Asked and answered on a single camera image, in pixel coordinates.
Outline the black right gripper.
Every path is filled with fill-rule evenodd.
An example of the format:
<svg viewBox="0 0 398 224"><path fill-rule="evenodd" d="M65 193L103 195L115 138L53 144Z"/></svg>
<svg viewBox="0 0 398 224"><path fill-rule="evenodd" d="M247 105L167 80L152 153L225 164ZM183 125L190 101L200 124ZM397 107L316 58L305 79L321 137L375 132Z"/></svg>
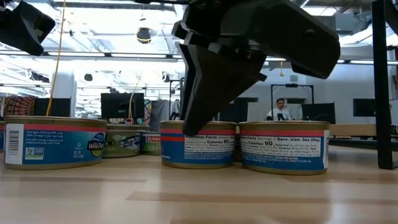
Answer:
<svg viewBox="0 0 398 224"><path fill-rule="evenodd" d="M172 35L194 37L182 46L187 66L182 131L193 136L236 97L267 77L267 55L296 73L326 79L340 58L339 37L292 1L188 1Z"/></svg>

